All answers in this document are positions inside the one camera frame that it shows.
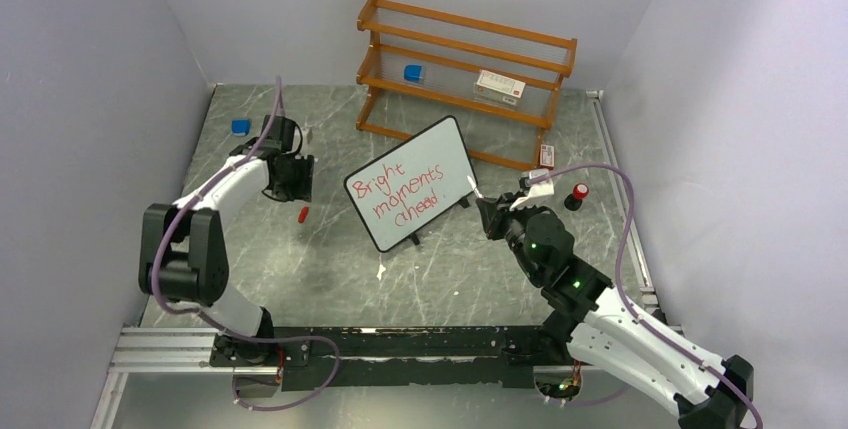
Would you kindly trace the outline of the wooden two-tier rack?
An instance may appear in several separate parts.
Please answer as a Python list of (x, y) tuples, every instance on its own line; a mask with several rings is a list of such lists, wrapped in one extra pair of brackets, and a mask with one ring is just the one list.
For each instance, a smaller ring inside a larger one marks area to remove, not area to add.
[[(367, 52), (356, 72), (356, 82), (367, 88), (355, 126), (406, 141), (411, 135), (381, 126), (370, 119), (379, 97), (403, 94), (503, 119), (535, 132), (529, 160), (492, 152), (470, 151), (470, 156), (503, 167), (540, 168), (541, 144), (553, 129), (564, 82), (572, 75), (578, 41), (488, 22), (391, 0), (366, 0), (356, 28), (369, 36)], [(404, 67), (425, 67), (425, 79), (403, 79)], [(524, 81), (517, 107), (476, 98), (473, 86), (480, 70)]]

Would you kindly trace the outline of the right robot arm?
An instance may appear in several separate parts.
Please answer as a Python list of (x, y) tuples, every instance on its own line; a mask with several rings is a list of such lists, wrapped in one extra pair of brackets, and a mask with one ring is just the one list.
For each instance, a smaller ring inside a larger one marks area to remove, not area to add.
[(676, 416), (681, 428), (739, 428), (753, 397), (753, 367), (707, 351), (619, 293), (574, 253), (574, 236), (548, 207), (516, 209), (518, 195), (479, 198), (485, 236), (503, 240), (552, 307), (539, 347), (604, 370)]

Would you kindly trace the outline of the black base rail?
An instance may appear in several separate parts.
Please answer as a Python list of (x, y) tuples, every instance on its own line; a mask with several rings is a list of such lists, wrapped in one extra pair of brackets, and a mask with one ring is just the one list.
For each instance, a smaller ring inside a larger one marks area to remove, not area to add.
[(278, 327), (279, 343), (218, 335), (208, 363), (238, 375), (267, 370), (283, 391), (333, 387), (498, 384), (532, 388), (534, 372), (569, 366), (564, 346), (537, 326)]

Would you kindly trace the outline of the small red white box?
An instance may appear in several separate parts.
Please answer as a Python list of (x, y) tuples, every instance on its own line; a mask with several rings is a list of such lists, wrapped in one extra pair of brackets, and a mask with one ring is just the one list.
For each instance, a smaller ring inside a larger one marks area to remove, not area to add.
[(554, 170), (556, 167), (555, 147), (549, 144), (541, 144), (539, 147), (538, 163), (540, 168)]

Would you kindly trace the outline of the whiteboard with black frame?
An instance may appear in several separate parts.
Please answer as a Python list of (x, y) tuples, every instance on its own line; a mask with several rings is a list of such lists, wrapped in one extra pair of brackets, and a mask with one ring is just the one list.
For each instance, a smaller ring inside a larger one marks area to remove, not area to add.
[(477, 176), (459, 123), (445, 116), (354, 170), (343, 187), (375, 248), (386, 253), (455, 205)]

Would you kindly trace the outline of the blue eraser on rack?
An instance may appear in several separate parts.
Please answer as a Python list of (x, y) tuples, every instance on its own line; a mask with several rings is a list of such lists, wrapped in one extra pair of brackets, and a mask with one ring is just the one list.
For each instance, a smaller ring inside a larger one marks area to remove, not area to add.
[(403, 79), (406, 82), (420, 84), (426, 75), (425, 67), (418, 64), (408, 64), (403, 70)]

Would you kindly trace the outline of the blue eraser on table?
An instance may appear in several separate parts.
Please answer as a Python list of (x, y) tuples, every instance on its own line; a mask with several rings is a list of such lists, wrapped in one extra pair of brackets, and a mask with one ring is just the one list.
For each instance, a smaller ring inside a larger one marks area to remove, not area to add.
[(231, 134), (236, 137), (246, 137), (251, 132), (252, 123), (250, 119), (239, 118), (231, 121)]

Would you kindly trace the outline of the aluminium frame rail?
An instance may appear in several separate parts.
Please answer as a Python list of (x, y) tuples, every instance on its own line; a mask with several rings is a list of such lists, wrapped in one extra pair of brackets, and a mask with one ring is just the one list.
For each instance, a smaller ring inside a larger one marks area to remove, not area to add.
[[(184, 179), (184, 193), (219, 168), (237, 138), (225, 135), (229, 119), (268, 113), (272, 86), (216, 88)], [(418, 247), (404, 243), (380, 256), (342, 186), (354, 169), (398, 144), (357, 131), (365, 102), (359, 86), (290, 85), (286, 115), (314, 139), (316, 188), (303, 224), (302, 205), (253, 197), (226, 232), (232, 281), (292, 326), (472, 326), (541, 323), (550, 308), (527, 283), (504, 244), (481, 234), (474, 208), (455, 208), (429, 224)], [(532, 153), (533, 127), (426, 101), (378, 96), (372, 122), (417, 132), (452, 113), (475, 150), (524, 159)], [(582, 90), (562, 93), (553, 142), (558, 165), (612, 162), (622, 169), (632, 150), (617, 134), (610, 103)], [(644, 184), (629, 173), (637, 191)], [(577, 236), (579, 254), (614, 277), (622, 229), (623, 198), (604, 170), (582, 172), (593, 184), (578, 213), (562, 210)], [(312, 401), (280, 412), (251, 413), (234, 405), (228, 374), (131, 373), (113, 428), (677, 428), (676, 418), (629, 389), (593, 407), (564, 407), (535, 389), (501, 383), (333, 387)]]

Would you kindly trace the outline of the red emergency stop button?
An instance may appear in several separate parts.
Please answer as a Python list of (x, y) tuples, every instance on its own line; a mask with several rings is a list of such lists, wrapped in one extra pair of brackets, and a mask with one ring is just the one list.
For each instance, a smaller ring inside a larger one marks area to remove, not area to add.
[(576, 184), (571, 193), (563, 201), (564, 207), (569, 211), (579, 210), (586, 197), (589, 195), (590, 188), (585, 183)]

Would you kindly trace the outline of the red whiteboard marker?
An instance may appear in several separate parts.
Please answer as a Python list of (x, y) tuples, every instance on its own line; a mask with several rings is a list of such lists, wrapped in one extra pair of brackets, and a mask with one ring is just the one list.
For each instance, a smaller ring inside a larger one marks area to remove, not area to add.
[(478, 198), (478, 199), (482, 198), (483, 196), (478, 189), (478, 186), (477, 186), (477, 183), (476, 183), (476, 180), (474, 179), (474, 177), (472, 177), (471, 175), (468, 175), (466, 177), (466, 179), (467, 179), (475, 197)]

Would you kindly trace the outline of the red marker cap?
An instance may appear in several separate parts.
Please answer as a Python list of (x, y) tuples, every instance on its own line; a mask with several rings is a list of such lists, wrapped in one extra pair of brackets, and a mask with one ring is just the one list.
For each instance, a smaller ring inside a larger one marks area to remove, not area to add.
[(300, 213), (299, 213), (299, 215), (298, 215), (298, 222), (299, 222), (300, 224), (302, 224), (302, 223), (304, 223), (304, 222), (305, 222), (305, 220), (306, 220), (306, 218), (307, 218), (307, 216), (308, 216), (308, 214), (309, 214), (309, 210), (310, 210), (310, 208), (309, 208), (308, 206), (303, 207), (303, 208), (301, 209), (301, 211), (300, 211)]

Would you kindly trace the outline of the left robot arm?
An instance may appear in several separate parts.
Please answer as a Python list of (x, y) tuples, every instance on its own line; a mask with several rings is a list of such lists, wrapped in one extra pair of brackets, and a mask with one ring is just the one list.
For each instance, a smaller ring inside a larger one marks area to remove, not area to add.
[(267, 116), (259, 136), (233, 149), (202, 186), (143, 214), (138, 284), (165, 311), (196, 314), (221, 330), (230, 360), (261, 365), (281, 355), (269, 311), (230, 282), (225, 228), (253, 196), (278, 203), (312, 198), (315, 159), (307, 135), (285, 116)]

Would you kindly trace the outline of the white red box on rack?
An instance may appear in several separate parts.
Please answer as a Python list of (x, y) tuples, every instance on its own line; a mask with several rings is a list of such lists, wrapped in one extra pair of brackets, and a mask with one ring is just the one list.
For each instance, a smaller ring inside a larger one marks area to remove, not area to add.
[(517, 107), (522, 100), (526, 83), (488, 70), (480, 70), (473, 86), (476, 98)]

